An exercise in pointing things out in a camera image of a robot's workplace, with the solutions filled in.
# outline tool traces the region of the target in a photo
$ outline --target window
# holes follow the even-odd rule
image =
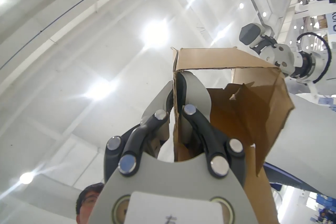
[[[318,203],[316,202],[316,197],[317,197],[317,193],[314,193],[314,192],[309,193],[309,197],[308,197],[307,204],[306,204],[308,208],[314,211],[317,210],[317,206],[318,206]]]

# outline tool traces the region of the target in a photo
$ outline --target cardboard flap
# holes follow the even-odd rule
[[[277,68],[237,48],[181,49],[174,70]]]

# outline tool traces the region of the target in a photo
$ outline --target man's hair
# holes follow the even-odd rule
[[[95,193],[101,193],[104,188],[103,183],[97,183],[93,185],[89,185],[86,187],[78,196],[77,201],[76,201],[76,214],[79,215],[79,212],[81,210],[82,203],[84,201],[85,195],[88,194],[89,192],[93,191]]]

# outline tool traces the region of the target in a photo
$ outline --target cardboard box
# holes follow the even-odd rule
[[[192,69],[232,69],[232,84],[225,89],[208,89],[212,102],[210,122],[243,143],[247,165],[245,193],[259,224],[277,224],[277,211],[263,164],[294,108],[280,69],[237,48],[181,49],[174,50],[174,56],[175,161],[190,159],[193,154],[181,143],[176,106],[177,73]]]

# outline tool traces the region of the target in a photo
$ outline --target ceiling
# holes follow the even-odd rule
[[[13,0],[2,15],[24,1]],[[110,0],[86,17],[32,61],[0,96],[0,191],[5,193],[0,222],[73,223],[80,190],[103,179],[107,140],[138,124],[172,79],[170,47],[238,46],[250,51],[238,40],[240,29],[263,22],[277,34],[289,2]],[[29,11],[37,13],[36,7]],[[145,31],[153,21],[166,25],[167,33],[156,36],[167,37],[167,42],[148,48]],[[9,31],[13,23],[2,31]],[[11,46],[15,52],[21,46],[3,39],[6,44],[0,49]],[[224,87],[230,81],[230,72],[195,74],[206,87]],[[93,85],[111,81],[115,90],[105,98],[96,101],[86,95]],[[162,159],[172,159],[171,146],[164,147]],[[33,182],[15,187],[20,175],[32,170],[40,173]]]

